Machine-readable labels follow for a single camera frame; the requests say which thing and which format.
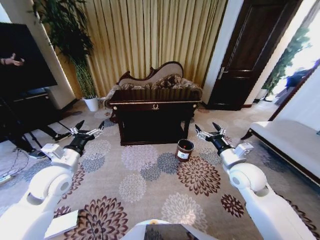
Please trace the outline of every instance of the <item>drawer handle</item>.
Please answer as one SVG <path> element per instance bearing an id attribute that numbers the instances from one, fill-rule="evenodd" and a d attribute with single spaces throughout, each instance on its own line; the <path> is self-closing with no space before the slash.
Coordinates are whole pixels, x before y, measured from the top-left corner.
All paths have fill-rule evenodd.
<path id="1" fill-rule="evenodd" d="M 159 105 L 158 104 L 153 104 L 153 108 L 152 108 L 152 110 L 159 110 Z"/>

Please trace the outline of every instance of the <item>brown cup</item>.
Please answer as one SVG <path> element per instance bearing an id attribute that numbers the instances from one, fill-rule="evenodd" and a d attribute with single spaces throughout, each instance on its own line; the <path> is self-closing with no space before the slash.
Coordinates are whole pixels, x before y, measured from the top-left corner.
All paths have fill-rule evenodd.
<path id="1" fill-rule="evenodd" d="M 187 162 L 190 159 L 192 150 L 195 145 L 188 139 L 180 139 L 175 151 L 175 158 L 180 162 Z"/>

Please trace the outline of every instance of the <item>patterned carpet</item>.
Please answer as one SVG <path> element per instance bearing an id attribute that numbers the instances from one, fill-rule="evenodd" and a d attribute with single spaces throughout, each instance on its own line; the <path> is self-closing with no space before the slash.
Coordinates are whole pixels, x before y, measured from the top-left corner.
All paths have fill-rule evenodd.
<path id="1" fill-rule="evenodd" d="M 110 111 L 89 112 L 78 101 L 62 123 L 72 127 L 85 120 L 83 129 L 88 130 L 104 121 L 106 128 L 87 144 L 72 187 L 55 212 L 58 216 L 80 209 L 78 227 L 55 239 L 119 239 L 148 219 L 190 224 L 222 240 L 261 239 L 242 196 L 229 184 L 216 150 L 196 137 L 195 123 L 210 132 L 216 122 L 227 128 L 227 140 L 236 145 L 251 122 L 267 120 L 274 110 L 268 102 L 241 111 L 196 110 L 189 128 L 195 149 L 190 161 L 182 163 L 174 157 L 176 144 L 120 146 L 118 125 L 109 121 Z M 51 126 L 65 132 L 57 123 Z M 42 144 L 52 142 L 40 130 L 34 134 Z M 70 141 L 71 137 L 60 145 Z M 248 162 L 265 172 L 273 189 L 320 239 L 319 188 L 256 138 L 248 142 L 254 146 Z M 17 154 L 13 148 L 10 142 L 0 144 L 0 172 L 12 165 Z M 18 168 L 23 167 L 26 157 L 20 154 L 17 162 Z M 21 198 L 33 175 L 49 165 L 47 158 L 30 159 L 23 171 L 0 186 L 0 215 Z"/>

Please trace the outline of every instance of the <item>wooden door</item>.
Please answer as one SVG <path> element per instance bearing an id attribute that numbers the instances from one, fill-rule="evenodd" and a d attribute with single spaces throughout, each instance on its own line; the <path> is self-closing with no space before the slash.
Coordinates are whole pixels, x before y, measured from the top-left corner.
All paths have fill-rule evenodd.
<path id="1" fill-rule="evenodd" d="M 301 0 L 244 0 L 209 109 L 240 110 Z"/>

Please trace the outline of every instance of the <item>tv screen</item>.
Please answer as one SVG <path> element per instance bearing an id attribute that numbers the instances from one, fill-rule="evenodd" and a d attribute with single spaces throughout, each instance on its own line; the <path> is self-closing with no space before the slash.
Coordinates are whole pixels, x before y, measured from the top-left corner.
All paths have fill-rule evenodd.
<path id="1" fill-rule="evenodd" d="M 0 95 L 57 85 L 29 29 L 0 23 Z"/>

